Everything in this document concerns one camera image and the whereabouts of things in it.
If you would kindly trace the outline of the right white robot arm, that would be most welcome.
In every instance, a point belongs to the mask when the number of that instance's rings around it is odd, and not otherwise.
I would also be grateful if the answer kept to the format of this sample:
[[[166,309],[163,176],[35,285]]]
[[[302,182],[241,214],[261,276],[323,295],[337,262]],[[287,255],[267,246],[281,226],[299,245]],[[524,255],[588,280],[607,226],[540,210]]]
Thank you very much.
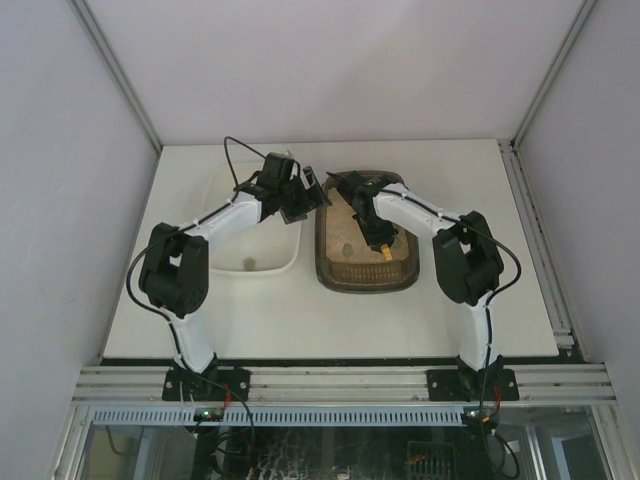
[[[490,301],[504,271],[485,217],[476,211],[448,213],[388,175],[367,179],[351,171],[330,176],[354,210],[371,250],[390,258],[399,228],[431,241],[437,284],[450,301],[464,307],[457,359],[460,382],[468,391],[480,389],[501,369],[500,353],[493,347]]]

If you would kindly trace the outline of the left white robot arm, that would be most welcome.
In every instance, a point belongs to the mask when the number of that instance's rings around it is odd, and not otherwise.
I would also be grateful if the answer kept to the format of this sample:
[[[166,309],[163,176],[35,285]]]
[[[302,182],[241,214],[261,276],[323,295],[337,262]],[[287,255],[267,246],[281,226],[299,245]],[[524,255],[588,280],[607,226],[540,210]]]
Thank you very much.
[[[209,291],[209,257],[234,236],[273,215],[300,222],[330,203],[312,167],[269,153],[262,168],[234,186],[220,207],[182,226],[157,224],[147,246],[132,260],[125,288],[139,308],[166,322],[183,370],[201,374],[216,353],[198,313]]]

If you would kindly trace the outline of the orange litter scoop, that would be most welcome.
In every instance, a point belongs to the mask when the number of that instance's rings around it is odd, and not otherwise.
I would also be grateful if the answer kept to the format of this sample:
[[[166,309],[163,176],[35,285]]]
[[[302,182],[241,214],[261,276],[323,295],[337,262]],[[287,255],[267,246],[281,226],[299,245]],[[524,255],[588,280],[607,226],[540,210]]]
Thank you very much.
[[[380,246],[380,253],[383,255],[386,262],[391,262],[393,260],[391,249],[387,244],[382,244]]]

